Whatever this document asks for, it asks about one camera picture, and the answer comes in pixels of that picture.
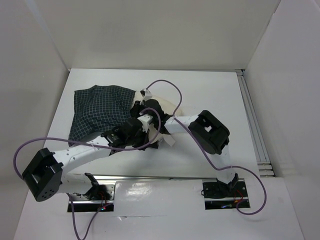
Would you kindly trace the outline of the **cream white pillow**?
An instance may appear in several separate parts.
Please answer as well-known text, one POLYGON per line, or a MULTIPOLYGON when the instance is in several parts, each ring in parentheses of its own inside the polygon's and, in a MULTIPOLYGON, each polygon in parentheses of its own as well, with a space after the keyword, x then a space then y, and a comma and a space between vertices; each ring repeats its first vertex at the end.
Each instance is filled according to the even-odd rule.
MULTIPOLYGON (((142 94, 139 91, 135 91, 134 92, 134 97, 132 100, 132 104, 131 104, 131 108, 130 108, 130 115, 132 117, 137 117, 139 116, 139 112, 140 110, 136 110, 135 107, 135 103, 136 102, 140 102, 143 99, 142 94)), ((172 102, 157 96, 157 95, 153 95, 152 100, 156 100, 159 104, 159 107, 155 107, 155 110, 157 110, 158 114, 161 117, 161 121, 164 121, 165 118, 170 118, 173 115, 174 110, 176 109, 176 105, 174 105, 172 102)), ((153 139, 154 136, 157 133, 158 127, 154 127, 154 126, 150 126, 149 127, 149 134, 148 134, 148 138, 149 140, 153 139)))

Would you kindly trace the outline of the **dark plaid pillowcase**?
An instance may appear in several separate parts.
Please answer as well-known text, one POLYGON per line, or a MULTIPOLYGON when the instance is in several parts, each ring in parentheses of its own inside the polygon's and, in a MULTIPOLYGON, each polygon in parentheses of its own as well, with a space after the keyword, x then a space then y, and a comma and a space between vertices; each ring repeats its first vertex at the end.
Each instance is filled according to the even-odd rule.
POLYGON ((86 137, 109 131, 131 117, 136 91, 118 85, 94 85, 76 90, 74 115, 68 139, 79 142, 86 137))

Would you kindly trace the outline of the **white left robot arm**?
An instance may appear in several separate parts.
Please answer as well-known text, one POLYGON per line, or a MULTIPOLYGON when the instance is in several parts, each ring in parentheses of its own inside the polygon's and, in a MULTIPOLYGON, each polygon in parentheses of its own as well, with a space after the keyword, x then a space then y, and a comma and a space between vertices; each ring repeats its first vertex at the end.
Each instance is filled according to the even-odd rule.
POLYGON ((76 193, 92 200, 99 193, 99 184, 91 173, 72 174, 71 171, 112 153, 148 148, 150 126, 161 128, 158 118, 143 115, 129 118, 122 125, 89 142, 77 142, 65 150, 40 149, 22 173, 22 179, 37 202, 50 199, 57 193, 76 193))

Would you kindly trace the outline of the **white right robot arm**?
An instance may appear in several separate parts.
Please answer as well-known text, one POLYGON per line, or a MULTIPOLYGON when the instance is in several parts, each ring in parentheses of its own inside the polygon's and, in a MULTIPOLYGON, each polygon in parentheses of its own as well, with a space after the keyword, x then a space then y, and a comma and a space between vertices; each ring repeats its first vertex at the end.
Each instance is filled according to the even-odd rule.
POLYGON ((230 196, 236 189, 239 176, 232 169, 229 153, 230 131, 208 110, 203 110, 198 115, 174 116, 163 111, 160 103, 155 99, 136 100, 130 114, 137 117, 138 113, 146 108, 152 108, 160 116, 160 123, 156 114, 149 113, 155 117, 154 127, 160 128, 160 135, 172 135, 188 133, 200 146, 200 150, 209 157, 213 168, 222 173, 217 177, 218 190, 223 196, 230 196))

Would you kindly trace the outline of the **aluminium front rail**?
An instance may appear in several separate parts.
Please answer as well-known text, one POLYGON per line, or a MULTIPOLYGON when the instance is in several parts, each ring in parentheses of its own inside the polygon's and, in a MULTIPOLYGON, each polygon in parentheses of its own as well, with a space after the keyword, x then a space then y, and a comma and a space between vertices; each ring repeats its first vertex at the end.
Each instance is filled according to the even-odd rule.
POLYGON ((203 181, 213 181, 216 182, 217 178, 215 177, 181 177, 181 176, 125 176, 125 175, 93 175, 93 177, 97 181, 102 180, 141 180, 141 181, 147 181, 147 180, 203 180, 203 181))

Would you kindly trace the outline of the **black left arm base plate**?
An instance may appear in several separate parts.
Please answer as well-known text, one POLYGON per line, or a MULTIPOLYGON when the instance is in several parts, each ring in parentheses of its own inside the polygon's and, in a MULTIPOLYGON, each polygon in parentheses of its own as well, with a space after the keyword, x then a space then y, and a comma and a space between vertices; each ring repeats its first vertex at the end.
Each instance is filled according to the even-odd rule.
POLYGON ((97 210, 101 212, 114 211, 116 182, 105 181, 99 184, 96 192, 87 195, 72 193, 71 199, 75 213, 94 213, 97 210))

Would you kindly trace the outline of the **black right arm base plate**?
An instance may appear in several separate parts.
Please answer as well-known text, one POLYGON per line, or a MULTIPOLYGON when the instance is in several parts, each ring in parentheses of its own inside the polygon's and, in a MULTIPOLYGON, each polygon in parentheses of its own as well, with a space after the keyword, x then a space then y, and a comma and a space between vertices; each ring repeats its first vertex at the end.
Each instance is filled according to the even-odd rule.
POLYGON ((225 190, 216 179, 203 179, 200 194, 206 210, 249 209, 250 200, 244 180, 239 180, 231 190, 225 190))

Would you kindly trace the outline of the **aluminium side rail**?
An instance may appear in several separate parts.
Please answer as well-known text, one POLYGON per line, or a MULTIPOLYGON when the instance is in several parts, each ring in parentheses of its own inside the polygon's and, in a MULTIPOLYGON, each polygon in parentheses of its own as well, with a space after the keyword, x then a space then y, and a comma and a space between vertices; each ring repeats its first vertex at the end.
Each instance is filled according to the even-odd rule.
POLYGON ((259 174, 262 178, 275 177, 276 175, 274 173, 272 163, 270 162, 265 141, 262 136, 254 105, 245 80, 244 70, 237 70, 236 74, 249 124, 259 174))

